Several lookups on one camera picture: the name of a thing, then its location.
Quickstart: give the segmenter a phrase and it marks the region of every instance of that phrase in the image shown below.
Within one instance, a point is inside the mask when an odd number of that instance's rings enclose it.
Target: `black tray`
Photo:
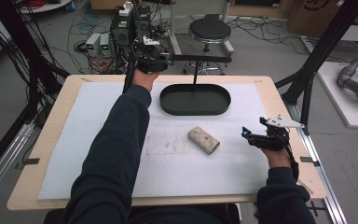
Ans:
[[[172,115],[220,115],[228,110],[228,91],[214,84],[174,84],[159,95],[161,108]]]

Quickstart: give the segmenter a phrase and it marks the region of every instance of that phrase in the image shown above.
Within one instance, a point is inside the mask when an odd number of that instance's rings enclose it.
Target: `wooden table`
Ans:
[[[192,83],[192,76],[161,75],[156,82],[162,83]],[[123,82],[124,76],[91,76],[73,75],[66,79],[60,95],[51,110],[48,120],[37,139],[30,159],[39,158],[38,164],[26,165],[14,188],[7,207],[10,210],[33,210],[63,208],[68,200],[37,200],[37,195],[42,187],[48,160],[55,148],[63,125],[72,109],[77,97],[78,90],[83,82]],[[275,88],[270,77],[246,77],[246,76],[199,76],[199,83],[254,83],[260,99],[265,107],[269,118],[281,114],[290,118],[280,94]],[[321,178],[316,172],[313,163],[301,162],[299,157],[308,157],[309,153],[302,144],[302,140],[296,129],[290,132],[290,143],[296,161],[299,162],[300,177],[298,184],[304,186],[312,199],[322,199],[326,191]],[[255,202],[256,195],[229,195],[229,196],[197,196],[197,197],[174,197],[174,198],[142,198],[133,199],[133,205],[156,205],[156,204],[181,204],[181,203],[242,203]]]

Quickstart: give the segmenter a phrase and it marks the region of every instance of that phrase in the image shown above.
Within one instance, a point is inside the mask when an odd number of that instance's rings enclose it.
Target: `hand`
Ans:
[[[272,151],[261,148],[261,151],[263,151],[268,159],[269,168],[291,167],[289,153],[287,153],[286,149],[283,148],[279,151]]]
[[[152,91],[153,82],[159,76],[159,73],[145,74],[139,69],[135,69],[132,78],[132,84],[145,87],[148,91]]]

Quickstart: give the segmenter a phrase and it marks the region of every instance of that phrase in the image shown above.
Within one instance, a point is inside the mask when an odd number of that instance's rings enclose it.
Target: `power supply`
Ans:
[[[138,6],[133,13],[136,35],[150,37],[150,6]]]
[[[130,16],[115,15],[110,26],[110,33],[114,41],[120,46],[129,46],[135,36],[132,12]]]
[[[112,41],[110,34],[101,34],[101,51],[104,57],[112,56]]]
[[[92,34],[92,36],[87,40],[86,47],[89,52],[90,57],[98,57],[101,52],[101,34]]]

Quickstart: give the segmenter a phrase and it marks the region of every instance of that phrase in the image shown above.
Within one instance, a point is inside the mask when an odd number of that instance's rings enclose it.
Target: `dark sleeve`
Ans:
[[[150,104],[148,90],[135,85],[117,99],[72,186],[61,223],[127,223]]]
[[[268,170],[267,185],[257,193],[259,223],[315,223],[305,204],[307,190],[296,184],[291,168]]]

